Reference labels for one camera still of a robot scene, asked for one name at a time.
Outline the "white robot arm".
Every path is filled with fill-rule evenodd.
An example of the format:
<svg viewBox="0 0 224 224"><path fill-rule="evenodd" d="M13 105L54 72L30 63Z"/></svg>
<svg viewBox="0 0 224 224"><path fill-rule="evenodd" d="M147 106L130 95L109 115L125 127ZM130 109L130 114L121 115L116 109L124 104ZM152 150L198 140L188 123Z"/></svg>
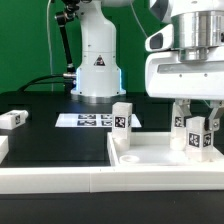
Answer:
<svg viewBox="0 0 224 224"><path fill-rule="evenodd" d="M81 0L82 63L72 93L90 101L122 94L116 65L116 28L103 7L134 0ZM224 114L224 0L149 0L150 12L166 26L149 36L145 87L151 97L173 98L184 120L185 100L208 100L207 130L217 130Z"/></svg>

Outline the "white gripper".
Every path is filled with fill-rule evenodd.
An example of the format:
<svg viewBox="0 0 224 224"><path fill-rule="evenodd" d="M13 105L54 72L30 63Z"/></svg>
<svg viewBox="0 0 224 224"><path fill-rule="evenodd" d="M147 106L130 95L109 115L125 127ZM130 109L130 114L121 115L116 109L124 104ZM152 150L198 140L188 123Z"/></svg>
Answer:
<svg viewBox="0 0 224 224"><path fill-rule="evenodd" d="M145 86L150 97L176 99L176 127L185 127L191 117L189 99L211 100L205 130L218 131L224 114L224 49L211 49L206 61L180 62L177 51L151 54Z"/></svg>

